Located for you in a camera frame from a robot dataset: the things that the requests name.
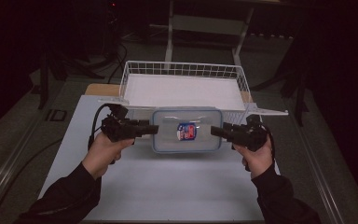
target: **wire basket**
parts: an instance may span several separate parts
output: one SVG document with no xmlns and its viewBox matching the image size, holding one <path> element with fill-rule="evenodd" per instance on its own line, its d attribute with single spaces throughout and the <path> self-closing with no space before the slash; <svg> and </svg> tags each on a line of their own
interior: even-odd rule
<svg viewBox="0 0 358 224">
<path fill-rule="evenodd" d="M 243 123 L 244 118 L 247 117 L 249 103 L 253 101 L 243 69 L 237 65 L 127 61 L 119 89 L 119 96 L 124 100 L 130 74 L 236 79 L 245 109 L 243 111 L 223 110 L 224 122 Z M 153 109 L 150 107 L 132 108 L 129 111 L 129 117 L 134 119 L 134 117 L 139 117 L 135 113 L 142 111 L 144 114 L 147 110 Z"/>
</svg>

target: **white tabletop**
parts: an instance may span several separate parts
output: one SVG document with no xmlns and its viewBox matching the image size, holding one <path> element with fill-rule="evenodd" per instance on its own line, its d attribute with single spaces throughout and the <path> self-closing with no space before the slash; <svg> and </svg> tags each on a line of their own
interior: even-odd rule
<svg viewBox="0 0 358 224">
<path fill-rule="evenodd" d="M 100 98 L 81 97 L 40 197 L 86 155 Z M 108 109 L 101 112 L 97 127 L 108 113 Z M 263 220 L 250 174 L 241 164 L 241 155 L 230 147 L 225 142 L 215 152 L 157 154 L 147 139 L 136 139 L 103 176 L 100 203 L 85 220 Z"/>
</svg>

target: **container lid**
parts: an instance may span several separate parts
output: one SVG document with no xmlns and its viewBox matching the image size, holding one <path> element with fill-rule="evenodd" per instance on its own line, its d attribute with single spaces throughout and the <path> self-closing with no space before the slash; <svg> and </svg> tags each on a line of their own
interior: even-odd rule
<svg viewBox="0 0 358 224">
<path fill-rule="evenodd" d="M 158 133 L 151 137 L 157 153 L 209 152 L 220 148 L 221 138 L 211 135 L 211 126 L 222 127 L 223 123 L 223 114 L 215 107 L 160 107 L 150 122 L 158 125 Z"/>
</svg>

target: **label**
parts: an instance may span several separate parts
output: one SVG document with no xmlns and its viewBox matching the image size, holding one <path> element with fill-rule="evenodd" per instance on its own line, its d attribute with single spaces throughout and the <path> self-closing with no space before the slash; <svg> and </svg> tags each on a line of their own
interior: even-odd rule
<svg viewBox="0 0 358 224">
<path fill-rule="evenodd" d="M 177 128 L 179 141 L 192 141 L 197 137 L 197 126 L 195 123 L 179 123 Z"/>
</svg>

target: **black sleeve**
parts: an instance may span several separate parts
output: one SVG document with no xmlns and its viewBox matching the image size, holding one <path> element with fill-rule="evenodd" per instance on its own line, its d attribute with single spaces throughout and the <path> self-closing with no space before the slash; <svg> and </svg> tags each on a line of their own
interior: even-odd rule
<svg viewBox="0 0 358 224">
<path fill-rule="evenodd" d="M 100 195 L 101 178 L 94 180 L 80 163 L 71 174 L 52 184 L 14 223 L 78 223 L 98 205 Z"/>
<path fill-rule="evenodd" d="M 321 223 L 318 213 L 294 198 L 290 180 L 277 175 L 274 165 L 252 181 L 257 187 L 257 202 L 266 223 Z"/>
</svg>

